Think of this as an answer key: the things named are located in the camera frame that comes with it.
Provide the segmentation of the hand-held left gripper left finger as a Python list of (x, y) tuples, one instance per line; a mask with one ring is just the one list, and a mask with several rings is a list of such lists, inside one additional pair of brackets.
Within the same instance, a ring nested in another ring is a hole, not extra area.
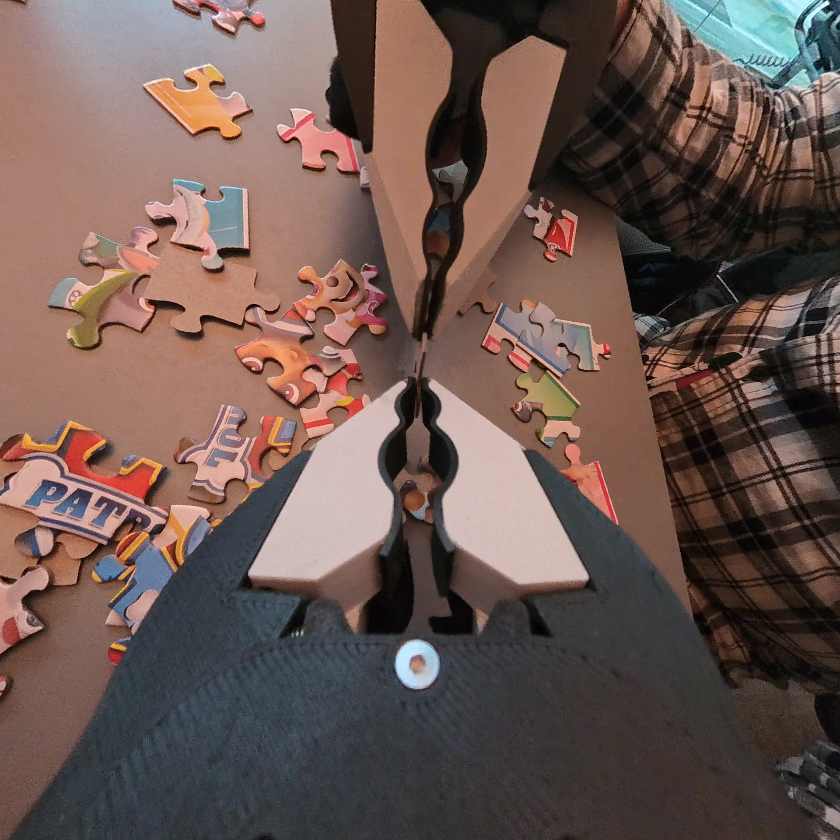
[(248, 570), (252, 585), (361, 609), (369, 632), (411, 620), (413, 573), (394, 480), (417, 380), (399, 381), (310, 452)]

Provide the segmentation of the jigsaw puzzle pieces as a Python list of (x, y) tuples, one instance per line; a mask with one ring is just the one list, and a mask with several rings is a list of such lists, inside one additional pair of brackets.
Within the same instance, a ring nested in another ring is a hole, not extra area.
[[(324, 52), (334, 46), (333, 21), (328, 24), (326, 3), (291, 2), (290, 14), (300, 13), (307, 20), (315, 14), (312, 34), (300, 35), (303, 22), (292, 26), (295, 42), (286, 68), (296, 78), (305, 70), (304, 55)], [(26, 116), (16, 112), (7, 129), (2, 130), (2, 209), (13, 211), (17, 201), (26, 202), (33, 213), (27, 216), (28, 233), (18, 245), (2, 228), (2, 410), (7, 398), (13, 408), (34, 411), (54, 407), (60, 396), (72, 396), (71, 406), (85, 400), (88, 411), (94, 406), (107, 410), (120, 420), (124, 432), (159, 431), (152, 396), (173, 396), (179, 408), (192, 413), (207, 411), (212, 402), (214, 369), (202, 361), (192, 368), (169, 355), (168, 371), (153, 371), (152, 359), (165, 357), (164, 350), (148, 346), (130, 347), (113, 359), (113, 373), (103, 364), (88, 373), (73, 363), (63, 366), (61, 359), (49, 355), (50, 349), (38, 344), (38, 333), (18, 317), (14, 307), (24, 292), (39, 287), (23, 272), (23, 244), (47, 245), (51, 242), (57, 211), (39, 211), (36, 198), (56, 200), (61, 191), (38, 192), (33, 175), (42, 179), (57, 173), (67, 175), (68, 159), (58, 160), (58, 146), (69, 134), (58, 114), (58, 96), (74, 112), (83, 110), (81, 95), (108, 94), (90, 105), (83, 116), (90, 131), (100, 140), (88, 143), (86, 160), (78, 160), (81, 175), (90, 175), (95, 162), (110, 162), (111, 150), (126, 169), (145, 170), (143, 160), (169, 163), (174, 155), (186, 160), (185, 146), (170, 146), (171, 132), (158, 119), (147, 119), (146, 111), (131, 118), (129, 110), (139, 102), (139, 89), (131, 91), (131, 70), (138, 65), (139, 53), (154, 50), (154, 38), (137, 38), (127, 59), (113, 56), (108, 66), (80, 80), (72, 76), (73, 66), (54, 66), (49, 78), (38, 87), (34, 83), (18, 88), (9, 78), (2, 79), (2, 115), (26, 100), (38, 111), (43, 148), (33, 147), (24, 131)], [(110, 119), (108, 108), (116, 102), (109, 84), (120, 94), (121, 113)], [(339, 58), (331, 65), (327, 91), (332, 128), (353, 141), (361, 142), (355, 125)], [(320, 354), (303, 346), (310, 339), (310, 322), (318, 310), (333, 313), (333, 323), (324, 334), (334, 344), (346, 344), (363, 325), (372, 334), (386, 333), (387, 322), (375, 309), (387, 296), (371, 284), (375, 266), (356, 270), (339, 261), (325, 276), (313, 268), (303, 269), (301, 281), (311, 283), (311, 294), (282, 311), (275, 290), (257, 286), (257, 270), (225, 260), (229, 250), (250, 250), (249, 191), (243, 186), (219, 185), (217, 199), (207, 197), (203, 183), (175, 178), (168, 203), (147, 203), (145, 211), (155, 227), (136, 226), (125, 243), (90, 233), (78, 258), (82, 265), (100, 271), (98, 282), (85, 284), (66, 278), (52, 290), (49, 306), (78, 314), (79, 322), (67, 333), (67, 341), (77, 349), (89, 350), (101, 343), (103, 328), (123, 326), (143, 331), (158, 305), (176, 308), (171, 328), (196, 338), (203, 333), (203, 321), (224, 322), (236, 329), (250, 323), (260, 330), (257, 338), (237, 347), (242, 365), (260, 372), (267, 360), (281, 373), (267, 380), (268, 387), (290, 405), (298, 405), (318, 392), (321, 407), (333, 402), (351, 402), (345, 389), (349, 378), (361, 377), (359, 366), (347, 350), (326, 347)], [(329, 380), (342, 380), (332, 385)], [(25, 597), (44, 590), (50, 583), (77, 582), (78, 566), (99, 545), (116, 536), (125, 536), (117, 555), (100, 561), (94, 571), (97, 581), (128, 580), (111, 602), (109, 610), (117, 624), (135, 632), (165, 583), (180, 567), (201, 538), (217, 524), (204, 507), (171, 505), (156, 507), (148, 496), (165, 473), (165, 468), (144, 455), (126, 455), (118, 472), (106, 475), (91, 467), (91, 459), (109, 448), (108, 440), (83, 423), (66, 421), (53, 437), (40, 441), (30, 434), (18, 434), (2, 442), (2, 651), (28, 635), (40, 631), (42, 622), (25, 605)], [(69, 576), (65, 581), (63, 575)]]

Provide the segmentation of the pink diagonal-striped puzzle piece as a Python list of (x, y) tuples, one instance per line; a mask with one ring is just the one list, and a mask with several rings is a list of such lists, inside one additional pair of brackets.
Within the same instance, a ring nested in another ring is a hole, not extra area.
[(336, 158), (336, 168), (345, 174), (360, 174), (361, 162), (353, 141), (337, 129), (321, 130), (316, 125), (314, 113), (304, 108), (291, 108), (293, 125), (279, 123), (276, 131), (284, 143), (296, 140), (301, 145), (301, 166), (312, 171), (326, 168), (322, 156)]

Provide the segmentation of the grey desk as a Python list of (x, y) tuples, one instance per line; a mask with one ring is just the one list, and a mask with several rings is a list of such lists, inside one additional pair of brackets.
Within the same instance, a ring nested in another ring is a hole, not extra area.
[[(267, 386), (280, 367), (247, 370), (235, 346), (259, 330), (206, 320), (190, 338), (173, 329), (179, 310), (158, 304), (142, 333), (105, 328), (95, 350), (67, 341), (73, 311), (49, 308), (56, 284), (68, 277), (92, 284), (101, 272), (77, 253), (90, 232), (126, 243), (136, 225), (154, 227), (149, 201), (169, 203), (175, 178), (242, 186), (249, 197), (249, 254), (226, 252), (228, 265), (257, 271), (257, 288), (275, 292), (280, 312), (308, 293), (303, 266), (323, 276), (339, 259), (359, 269), (378, 266), (388, 294), (380, 309), (388, 331), (360, 329), (350, 342), (364, 374), (354, 394), (375, 400), (412, 373), (415, 348), (406, 330), (383, 255), (371, 195), (359, 176), (301, 167), (299, 143), (283, 143), (277, 125), (291, 125), (290, 108), (317, 114), (326, 129), (324, 91), (335, 54), (329, 2), (258, 2), (263, 28), (245, 22), (236, 37), (209, 16), (193, 17), (172, 2), (2, 2), (2, 442), (29, 433), (46, 441), (67, 419), (91, 427), (110, 445), (93, 466), (112, 474), (126, 455), (164, 465), (149, 499), (192, 503), (192, 465), (177, 465), (181, 438), (203, 440), (222, 404), (247, 412), (243, 434), (256, 435), (263, 415), (295, 417), (288, 464), (309, 448), (298, 410)], [(192, 136), (143, 89), (146, 81), (212, 64), (226, 91), (252, 107), (241, 136), (217, 131)], [(543, 257), (522, 216), (493, 261), (490, 293), (516, 307), (543, 302), (561, 318), (591, 325), (612, 358), (597, 372), (573, 365), (564, 377), (581, 401), (584, 463), (601, 462), (621, 526), (668, 577), (687, 607), (664, 471), (642, 373), (613, 213), (557, 174), (536, 196), (577, 214), (574, 256)], [(511, 406), (522, 393), (518, 371), (503, 351), (480, 343), (491, 316), (480, 307), (451, 322), (429, 352), (429, 375), (483, 413), (523, 447), (568, 465), (565, 437), (553, 448), (537, 440), (541, 416), (519, 422)], [(73, 750), (116, 667), (108, 659), (125, 628), (107, 626), (118, 582), (91, 579), (100, 548), (79, 582), (34, 593), (27, 604), (45, 629), (2, 656), (12, 685), (2, 699), (2, 838), (8, 838)]]

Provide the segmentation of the black office chair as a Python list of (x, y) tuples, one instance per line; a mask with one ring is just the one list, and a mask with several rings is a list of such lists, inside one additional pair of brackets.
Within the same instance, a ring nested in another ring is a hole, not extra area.
[(772, 88), (792, 84), (805, 73), (815, 81), (826, 73), (839, 71), (839, 2), (809, 3), (795, 20), (792, 33), (797, 47), (794, 57), (751, 53), (733, 62), (765, 79)]

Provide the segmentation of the person's plaid shirt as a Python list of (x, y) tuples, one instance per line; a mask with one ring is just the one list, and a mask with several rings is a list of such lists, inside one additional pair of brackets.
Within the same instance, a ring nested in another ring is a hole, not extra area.
[(724, 679), (797, 684), (833, 746), (775, 764), (838, 838), (839, 279), (636, 329), (696, 624)]

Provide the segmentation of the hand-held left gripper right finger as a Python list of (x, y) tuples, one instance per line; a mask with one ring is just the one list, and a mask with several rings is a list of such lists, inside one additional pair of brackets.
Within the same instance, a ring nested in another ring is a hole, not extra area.
[(548, 632), (533, 598), (580, 590), (588, 575), (526, 450), (436, 380), (422, 385), (429, 463), (441, 487), (433, 502), (430, 552), (448, 616), (434, 632), (477, 632), (502, 602)]

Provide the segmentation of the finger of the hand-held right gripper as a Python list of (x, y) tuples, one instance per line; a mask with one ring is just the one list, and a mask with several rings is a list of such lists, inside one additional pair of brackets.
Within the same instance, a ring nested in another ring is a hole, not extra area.
[(431, 339), (452, 319), (445, 279), (461, 244), (461, 208), (451, 203), (446, 257), (436, 265), (425, 249), (437, 200), (431, 147), (454, 97), (454, 51), (422, 2), (332, 1), (331, 9), (393, 289), (414, 338)]
[[(485, 66), (453, 65), (453, 100), (431, 151), (459, 141), (461, 244), (445, 279), (453, 317), (507, 235), (518, 201), (548, 174), (590, 100), (613, 40), (617, 2), (562, 1), (542, 26), (564, 48), (529, 36)], [(448, 222), (448, 206), (443, 212)]]

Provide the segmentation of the person's right forearm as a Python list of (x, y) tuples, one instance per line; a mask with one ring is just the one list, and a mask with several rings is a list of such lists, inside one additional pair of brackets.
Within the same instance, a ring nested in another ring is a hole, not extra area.
[(666, 2), (626, 6), (560, 165), (692, 259), (837, 247), (838, 74), (773, 90), (693, 36)]

